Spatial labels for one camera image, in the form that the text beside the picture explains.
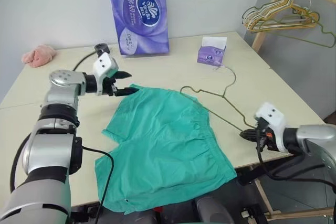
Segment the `printed logo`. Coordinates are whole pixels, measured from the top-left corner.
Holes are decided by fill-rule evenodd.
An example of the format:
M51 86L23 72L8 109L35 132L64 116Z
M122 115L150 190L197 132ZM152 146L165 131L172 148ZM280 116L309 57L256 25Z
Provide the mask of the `printed logo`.
M146 26L155 26L158 23L160 9L155 0L136 0L136 6Z

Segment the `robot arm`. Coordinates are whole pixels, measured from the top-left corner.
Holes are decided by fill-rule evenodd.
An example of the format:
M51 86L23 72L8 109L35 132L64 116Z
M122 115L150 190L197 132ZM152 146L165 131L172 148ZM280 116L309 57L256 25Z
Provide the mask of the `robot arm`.
M130 77L119 72L106 45L97 45L99 58L93 75L68 70L50 74L51 88L45 97L37 123L22 152L26 181L17 187L0 216L1 223L69 222L71 197L69 175L78 171L82 161L82 139L76 136L78 97L129 95L135 88L118 90L116 79Z
M304 125L299 128L286 127L285 116L272 104L265 103L256 113L257 130L261 131L261 148L297 154L297 150L320 158L336 184L336 126ZM256 141L255 130L240 134L243 138Z

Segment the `white table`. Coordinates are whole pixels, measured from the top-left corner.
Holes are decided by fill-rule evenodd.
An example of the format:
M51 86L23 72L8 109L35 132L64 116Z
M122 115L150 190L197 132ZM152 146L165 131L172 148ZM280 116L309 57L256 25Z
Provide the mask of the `white table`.
M307 104L239 37L236 32L218 34L227 36L227 49L223 63L234 69L236 84L229 88L227 97L246 116L250 124L255 124L253 115L265 102L273 103L282 111L291 126L319 124L322 120ZM136 83L147 87L180 90L189 85L195 89L206 89L221 93L232 82L233 75L225 68L214 71L213 66L196 62L202 36L171 39L171 52L168 55L123 58L117 45L112 45L112 53L120 70L133 75L120 80L117 87ZM0 105L0 207L9 197L9 174L17 148L32 130L39 116L40 105L50 84L48 75L57 69L72 69L92 47L59 50L55 59L40 68L26 66ZM95 56L85 61L78 71L91 72ZM224 99L209 94L197 94L199 101L240 128L246 129L242 118ZM101 134L110 122L122 98L88 94L80 97L78 118L81 122L78 136L83 138L86 147L111 151L117 144ZM211 126L218 144L234 167L258 163L256 145L239 137L239 132L210 114ZM284 156L276 152L263 152L264 160ZM83 153L82 168L70 176L72 205L81 205L98 200L95 159L99 154ZM26 175L18 165L17 185Z

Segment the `green hanger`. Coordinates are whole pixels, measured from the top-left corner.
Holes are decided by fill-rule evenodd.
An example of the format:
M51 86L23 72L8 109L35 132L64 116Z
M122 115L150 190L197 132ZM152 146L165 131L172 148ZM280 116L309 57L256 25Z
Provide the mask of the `green hanger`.
M276 20L276 19L269 19L269 20L266 20L266 21L264 21L263 23L261 23L261 24L260 24L260 27L261 27L265 22L270 21L270 20L271 20L271 21L275 21L275 22L281 24L281 21L282 21L283 19L288 18L288 17L293 17L293 16L294 16L294 15L286 16L286 17L283 17L282 19L279 19L279 20ZM314 44L314 45L318 45L318 46L321 46L321 47L333 48L333 47L336 45L336 35L335 35L333 32L331 32L331 31L324 31L324 26L323 26L320 22L318 22L317 20L315 20L315 19L313 19L313 18L312 18L312 20L313 20L316 24L318 24L318 25L321 27L321 32L322 32L323 34L331 34L331 35L334 37L334 43L333 43L331 46L329 46L329 45L324 45L324 44L317 43L317 42L310 41L310 40L306 40L306 39L297 38L297 37L294 37L294 36L289 36L289 35L284 35L284 34L276 33L276 32L273 32L273 31L263 30L263 29L261 29L261 28L260 28L260 31L255 31L255 32L251 32L251 33L254 34L254 33L259 33L259 32L261 32L261 31L265 31L265 32L267 32L267 33L274 34L274 35L277 35L277 36L280 36L280 37L285 37L285 38L290 38L290 39L301 40L301 41L304 41L304 42L307 42L307 43L311 43L311 44Z
M224 93L223 93L223 94L217 94L217 93L210 92L210 91L203 90L203 89L195 90L195 89L194 89L193 87L191 87L191 86L183 86L183 87L180 89L180 93L181 93L181 95L183 95L183 96L185 96L186 98L192 100L194 103L196 103L196 104L198 104L199 106L203 107L203 108L206 109L208 112L214 114L216 117L220 118L221 120L225 121L225 122L228 123L229 125L233 126L233 127L236 128L237 130L239 130L239 131L242 132L243 130L242 130L241 128L239 128L237 125L235 125L234 123L230 122L229 120L223 118L222 116L218 115L217 113L215 113L214 111L208 109L207 107L203 106L203 105L202 105L201 103L199 103L197 100L193 99L191 96L189 96L189 95L183 93L182 91L183 91L184 89L191 89L194 93L204 92L204 93L208 93L208 94L211 94L211 95L215 95L215 96L217 96L217 97L221 97L221 98L223 98L223 99L224 99L224 100L225 100L225 101L226 101L232 108L234 108L234 109L235 109L235 110L242 116L242 118L243 118L243 122L244 122L244 124L245 124L246 126L251 127L252 129L255 129L254 126L252 126L252 125L250 125L250 124L248 124L248 123L246 122L246 117L245 117L245 115L244 115L244 114L243 114L243 113L242 113L242 112L241 112L235 105L233 105L233 104L226 98L226 96L225 96L225 95L226 95L226 91L227 91L227 89L228 89L229 87L233 86L233 85L236 83L237 75L236 75L236 73L234 72L234 70L232 70L231 68L229 68L228 66L225 66L225 65L218 66L218 67L217 67L216 69L214 69L214 70L218 70L219 68L222 68L222 67L223 67L223 68L226 68L226 69L228 69L228 70L230 70L230 72L234 75L234 81L233 81L231 84L229 84L229 85L227 85L227 86L225 87L225 89L224 89Z

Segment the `tissue box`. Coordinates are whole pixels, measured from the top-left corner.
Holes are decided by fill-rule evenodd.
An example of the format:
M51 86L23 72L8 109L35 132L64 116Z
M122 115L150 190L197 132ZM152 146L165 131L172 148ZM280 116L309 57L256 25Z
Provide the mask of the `tissue box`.
M202 46L198 51L197 62L220 66L226 49L227 37L203 37Z
M111 0L122 55L169 52L166 0Z

